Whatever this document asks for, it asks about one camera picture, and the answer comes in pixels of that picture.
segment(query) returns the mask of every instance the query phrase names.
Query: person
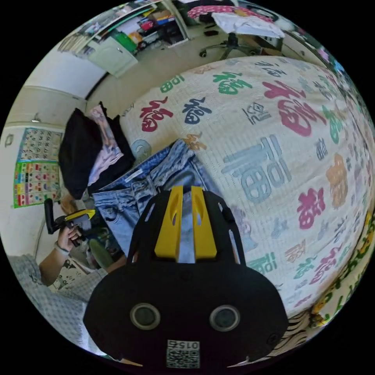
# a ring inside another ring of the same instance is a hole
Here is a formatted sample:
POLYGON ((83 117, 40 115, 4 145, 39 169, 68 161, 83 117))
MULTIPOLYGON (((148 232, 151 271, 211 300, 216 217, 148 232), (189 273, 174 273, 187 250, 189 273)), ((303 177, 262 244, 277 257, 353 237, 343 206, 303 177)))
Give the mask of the person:
POLYGON ((78 228, 62 228, 53 250, 39 265, 29 254, 8 256, 8 260, 27 297, 58 333, 82 349, 105 356, 89 336, 83 324, 83 316, 97 284, 108 273, 124 266, 127 259, 123 255, 108 268, 101 268, 84 275, 57 292, 53 292, 49 286, 59 276, 73 249, 72 241, 79 236, 78 228))

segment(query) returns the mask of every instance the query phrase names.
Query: chart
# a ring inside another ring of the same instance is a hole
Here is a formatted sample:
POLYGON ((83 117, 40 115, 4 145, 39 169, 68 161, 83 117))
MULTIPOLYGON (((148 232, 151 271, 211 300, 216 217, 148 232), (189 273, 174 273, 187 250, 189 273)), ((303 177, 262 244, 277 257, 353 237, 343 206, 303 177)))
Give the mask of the chart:
POLYGON ((61 133, 26 128, 18 153, 18 161, 57 162, 61 137, 61 133))
POLYGON ((55 199, 59 187, 56 162, 18 162, 14 173, 14 208, 55 199))
POLYGON ((42 204, 47 198, 58 199, 61 138, 58 132, 25 129, 14 171, 14 208, 42 204))

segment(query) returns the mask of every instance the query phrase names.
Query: green object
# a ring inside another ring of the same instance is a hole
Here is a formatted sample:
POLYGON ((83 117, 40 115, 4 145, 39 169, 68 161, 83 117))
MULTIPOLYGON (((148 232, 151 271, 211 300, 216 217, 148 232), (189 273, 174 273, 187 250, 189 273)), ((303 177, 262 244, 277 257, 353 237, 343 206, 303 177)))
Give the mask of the green object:
POLYGON ((89 241, 89 247, 92 255, 97 261, 98 265, 102 268, 107 268, 114 263, 111 255, 106 250, 106 248, 96 239, 91 239, 89 241))
POLYGON ((123 32, 112 32, 111 37, 117 40, 129 52, 133 52, 137 45, 123 32))

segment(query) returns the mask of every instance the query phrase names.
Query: tile floor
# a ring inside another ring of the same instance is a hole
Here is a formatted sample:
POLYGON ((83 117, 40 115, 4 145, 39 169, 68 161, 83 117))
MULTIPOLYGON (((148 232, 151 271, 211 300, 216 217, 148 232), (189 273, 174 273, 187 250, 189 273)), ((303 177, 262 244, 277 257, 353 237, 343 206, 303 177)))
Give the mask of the tile floor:
MULTIPOLYGON (((204 26, 191 29, 193 40, 183 42, 175 47, 160 46, 146 49, 137 55, 139 61, 119 79, 108 76, 90 97, 87 110, 102 101, 108 109, 108 116, 122 114, 130 105, 152 87, 160 86, 171 77, 186 70, 219 60, 224 50, 221 48, 207 52, 207 57, 200 57, 202 48, 220 44, 227 39, 227 34, 218 27, 219 34, 207 37, 203 35, 204 26)), ((245 56, 240 51, 232 51, 229 58, 245 56)))

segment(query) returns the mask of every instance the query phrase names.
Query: bed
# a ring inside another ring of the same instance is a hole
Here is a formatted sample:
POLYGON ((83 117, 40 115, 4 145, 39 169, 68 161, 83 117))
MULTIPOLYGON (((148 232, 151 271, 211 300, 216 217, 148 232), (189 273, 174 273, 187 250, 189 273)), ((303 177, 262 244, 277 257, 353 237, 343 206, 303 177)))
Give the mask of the bed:
POLYGON ((171 77, 121 117, 136 164, 178 138, 197 153, 235 215, 246 264, 272 281, 289 317, 319 315, 371 225, 373 125, 343 94, 324 68, 243 57, 171 77))

